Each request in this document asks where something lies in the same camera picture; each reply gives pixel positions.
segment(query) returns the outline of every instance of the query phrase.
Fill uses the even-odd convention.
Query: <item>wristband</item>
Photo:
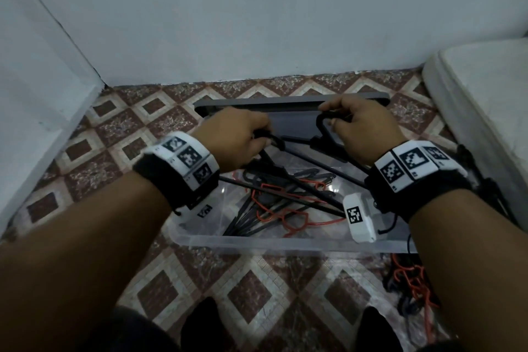
[[[220,176],[215,157],[179,131],[146,148],[133,169],[160,190],[173,210],[194,208],[218,186]]]
[[[467,172],[429,141],[408,141],[381,156],[365,184],[377,208],[406,222],[422,206],[455,189],[471,190]]]

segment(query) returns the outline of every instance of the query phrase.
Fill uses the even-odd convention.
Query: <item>person's left arm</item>
[[[267,139],[252,139],[258,128],[269,128],[266,114],[226,108],[192,135],[227,172],[266,146]],[[132,171],[0,246],[3,348],[75,349],[111,312],[170,210],[158,189]]]

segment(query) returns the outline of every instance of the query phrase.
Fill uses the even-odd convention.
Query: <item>diamond pattern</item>
[[[20,208],[16,230],[23,234],[115,181],[157,138],[194,128],[198,122],[190,109],[197,100],[379,90],[390,93],[389,108],[406,136],[429,139],[448,152],[455,148],[416,70],[105,88]],[[353,323],[372,304],[385,312],[404,350],[413,350],[405,343],[394,299],[383,291],[387,259],[367,253],[350,260],[219,255],[172,244],[159,234],[120,302],[178,339],[193,306],[213,295],[226,327],[226,348],[241,352],[347,350]],[[423,339],[421,327],[411,331],[413,339]]]

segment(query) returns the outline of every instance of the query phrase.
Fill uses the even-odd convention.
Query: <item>white wall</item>
[[[43,2],[110,85],[412,67],[528,27],[528,0]]]
[[[0,234],[101,79],[38,0],[0,0]]]

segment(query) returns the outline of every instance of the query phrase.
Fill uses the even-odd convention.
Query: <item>person's right arm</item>
[[[346,109],[334,120],[347,152],[369,166],[406,139],[390,112],[359,96],[336,97],[320,109]],[[469,351],[528,346],[528,234],[467,190],[432,200],[409,222],[442,309]]]

